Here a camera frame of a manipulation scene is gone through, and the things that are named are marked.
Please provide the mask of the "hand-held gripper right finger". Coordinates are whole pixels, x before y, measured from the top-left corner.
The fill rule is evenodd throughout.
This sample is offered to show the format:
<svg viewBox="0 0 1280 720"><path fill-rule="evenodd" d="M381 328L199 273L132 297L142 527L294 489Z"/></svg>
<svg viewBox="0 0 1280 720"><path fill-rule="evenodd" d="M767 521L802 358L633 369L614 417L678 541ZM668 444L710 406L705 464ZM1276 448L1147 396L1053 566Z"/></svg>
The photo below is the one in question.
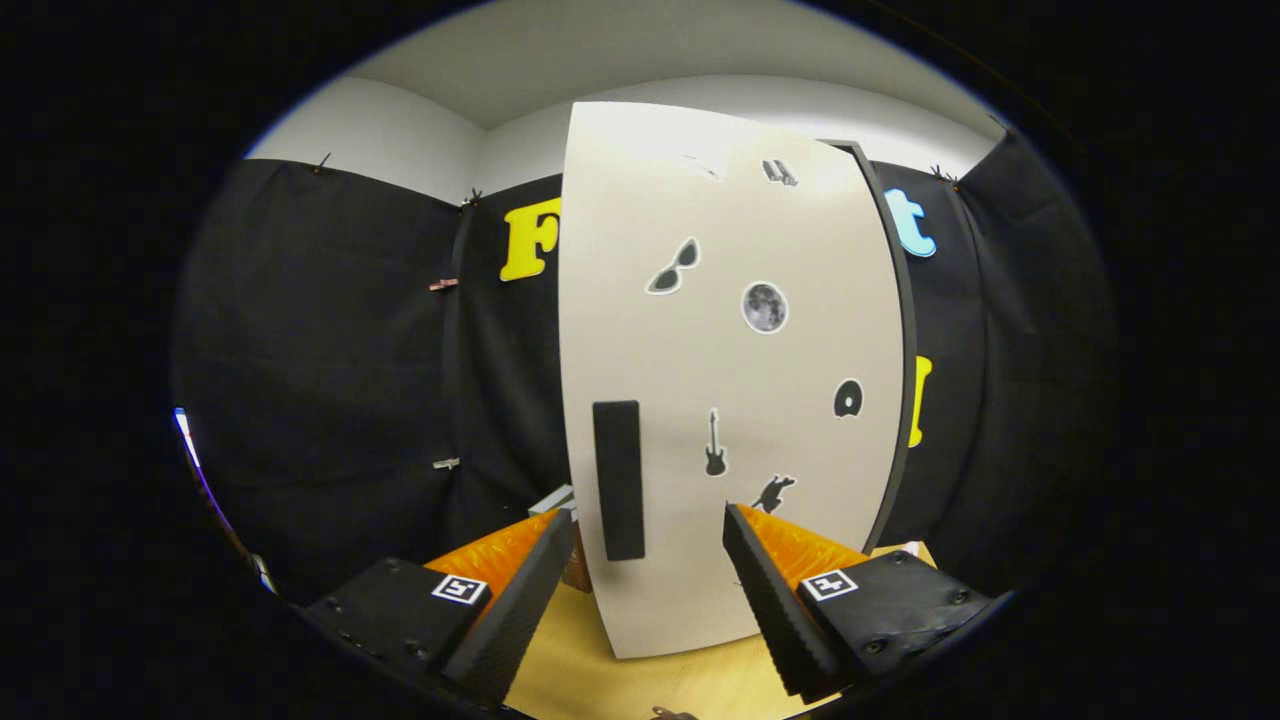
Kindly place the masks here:
<svg viewBox="0 0 1280 720"><path fill-rule="evenodd" d="M872 557L742 503L724 506L722 544L783 688L806 702L901 685L1001 609L906 550Z"/></svg>

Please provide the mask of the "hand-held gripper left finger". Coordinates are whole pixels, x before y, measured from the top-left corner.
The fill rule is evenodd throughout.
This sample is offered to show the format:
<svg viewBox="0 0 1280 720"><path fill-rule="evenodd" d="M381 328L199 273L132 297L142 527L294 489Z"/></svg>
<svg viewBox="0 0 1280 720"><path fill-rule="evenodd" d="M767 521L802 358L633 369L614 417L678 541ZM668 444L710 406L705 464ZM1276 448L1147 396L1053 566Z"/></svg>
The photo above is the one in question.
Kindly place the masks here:
<svg viewBox="0 0 1280 720"><path fill-rule="evenodd" d="M430 562L379 560L303 619L419 693L502 706L575 544L572 512L553 509Z"/></svg>

